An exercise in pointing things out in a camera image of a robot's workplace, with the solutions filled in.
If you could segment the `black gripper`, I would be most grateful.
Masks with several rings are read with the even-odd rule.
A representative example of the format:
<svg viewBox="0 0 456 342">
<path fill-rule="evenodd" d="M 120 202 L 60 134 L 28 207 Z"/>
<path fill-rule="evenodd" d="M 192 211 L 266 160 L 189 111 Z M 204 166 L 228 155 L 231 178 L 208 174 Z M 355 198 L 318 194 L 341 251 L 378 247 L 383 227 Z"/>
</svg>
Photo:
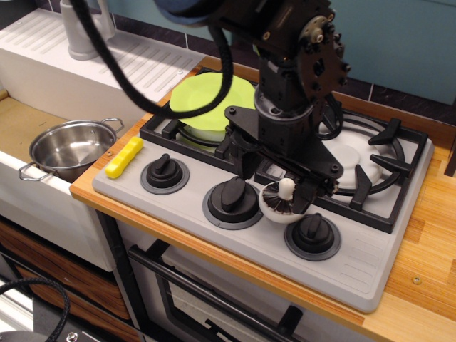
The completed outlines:
<svg viewBox="0 0 456 342">
<path fill-rule="evenodd" d="M 265 98 L 254 109 L 225 110 L 234 173 L 249 179 L 262 159 L 293 174 L 292 213 L 305 214 L 316 198 L 338 190 L 343 166 L 324 145 L 343 127 L 341 104 L 333 95 L 315 106 L 283 112 Z"/>
</svg>

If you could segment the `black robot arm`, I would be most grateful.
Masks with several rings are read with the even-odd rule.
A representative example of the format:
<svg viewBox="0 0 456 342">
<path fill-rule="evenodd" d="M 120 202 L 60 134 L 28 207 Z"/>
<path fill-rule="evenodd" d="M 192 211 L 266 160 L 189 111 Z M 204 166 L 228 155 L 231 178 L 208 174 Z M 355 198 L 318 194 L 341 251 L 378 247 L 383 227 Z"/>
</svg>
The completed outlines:
<svg viewBox="0 0 456 342">
<path fill-rule="evenodd" d="M 206 26 L 232 72 L 224 31 L 257 47 L 259 85 L 254 108 L 230 107 L 227 134 L 236 172 L 249 177 L 253 154 L 293 174 L 294 213 L 336 191 L 343 168 L 323 145 L 338 136 L 343 113 L 333 92 L 350 66 L 335 32 L 329 1 L 158 1 L 168 20 Z"/>
</svg>

